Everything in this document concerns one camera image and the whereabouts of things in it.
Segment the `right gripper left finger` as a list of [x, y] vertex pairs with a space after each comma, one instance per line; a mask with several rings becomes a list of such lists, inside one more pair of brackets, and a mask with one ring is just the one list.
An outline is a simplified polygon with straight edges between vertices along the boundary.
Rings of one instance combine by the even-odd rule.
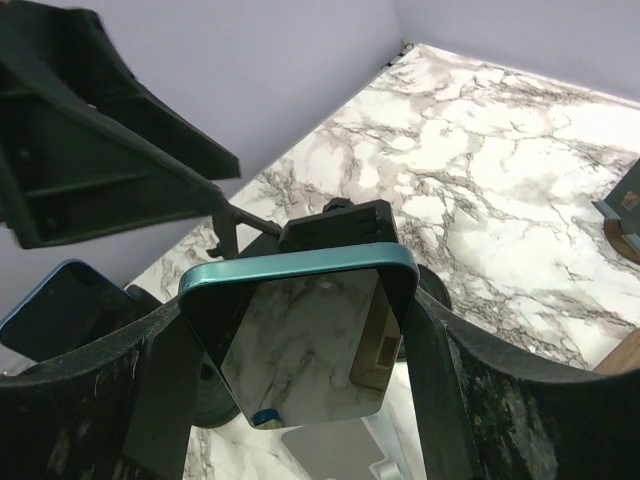
[[2, 478], [181, 478], [202, 358], [170, 301], [2, 378]]

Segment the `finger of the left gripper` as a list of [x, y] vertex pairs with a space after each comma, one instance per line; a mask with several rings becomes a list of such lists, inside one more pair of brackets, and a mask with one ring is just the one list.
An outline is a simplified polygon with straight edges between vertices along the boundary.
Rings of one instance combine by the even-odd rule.
[[1, 5], [1, 220], [39, 249], [218, 214], [238, 158], [127, 67], [94, 11]]

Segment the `wooden chessboard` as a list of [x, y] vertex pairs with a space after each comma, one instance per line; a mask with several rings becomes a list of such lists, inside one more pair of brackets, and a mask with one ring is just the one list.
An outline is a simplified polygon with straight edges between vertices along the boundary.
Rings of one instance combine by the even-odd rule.
[[639, 330], [632, 331], [594, 369], [601, 375], [618, 375], [633, 371], [640, 365]]

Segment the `silver metal phone stand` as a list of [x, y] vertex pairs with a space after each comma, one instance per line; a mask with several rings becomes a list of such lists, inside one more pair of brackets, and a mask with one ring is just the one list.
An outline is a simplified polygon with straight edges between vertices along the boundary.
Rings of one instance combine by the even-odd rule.
[[281, 436], [284, 447], [312, 479], [413, 477], [390, 415], [311, 425]]

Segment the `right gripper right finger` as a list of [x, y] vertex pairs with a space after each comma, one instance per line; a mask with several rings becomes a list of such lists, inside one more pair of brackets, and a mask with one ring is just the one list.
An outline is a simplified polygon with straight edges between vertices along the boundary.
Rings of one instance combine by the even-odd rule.
[[422, 290], [404, 340], [428, 478], [638, 478], [637, 371], [547, 360]]

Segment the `black phone teal case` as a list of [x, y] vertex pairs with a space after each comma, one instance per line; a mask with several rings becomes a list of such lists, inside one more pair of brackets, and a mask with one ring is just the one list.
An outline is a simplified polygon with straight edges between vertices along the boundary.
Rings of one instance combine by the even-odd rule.
[[292, 428], [380, 410], [418, 280], [370, 243], [202, 264], [178, 304], [250, 425]]

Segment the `black round clamp stand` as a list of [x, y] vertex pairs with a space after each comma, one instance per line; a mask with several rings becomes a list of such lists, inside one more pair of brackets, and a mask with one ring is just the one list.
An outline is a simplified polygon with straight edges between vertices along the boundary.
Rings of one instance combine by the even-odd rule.
[[[237, 256], [226, 259], [216, 255], [208, 263], [382, 242], [400, 244], [389, 203], [377, 200], [355, 205], [346, 199], [335, 198], [320, 214], [292, 220], [284, 226], [273, 226], [269, 232], [257, 237]], [[440, 302], [449, 304], [451, 298], [442, 280], [426, 267], [419, 264], [417, 267], [419, 280], [416, 292], [425, 290]], [[172, 300], [177, 304], [178, 290], [176, 298]], [[218, 426], [243, 414], [191, 326], [190, 328], [203, 352], [191, 427], [194, 425]], [[396, 360], [403, 353], [401, 339]]]

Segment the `round wooden stand left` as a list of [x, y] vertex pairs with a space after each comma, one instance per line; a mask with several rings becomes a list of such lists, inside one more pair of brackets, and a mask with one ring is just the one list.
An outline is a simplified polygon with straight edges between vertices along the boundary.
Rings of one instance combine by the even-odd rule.
[[639, 264], [639, 161], [594, 207], [604, 217], [606, 240], [622, 257]]

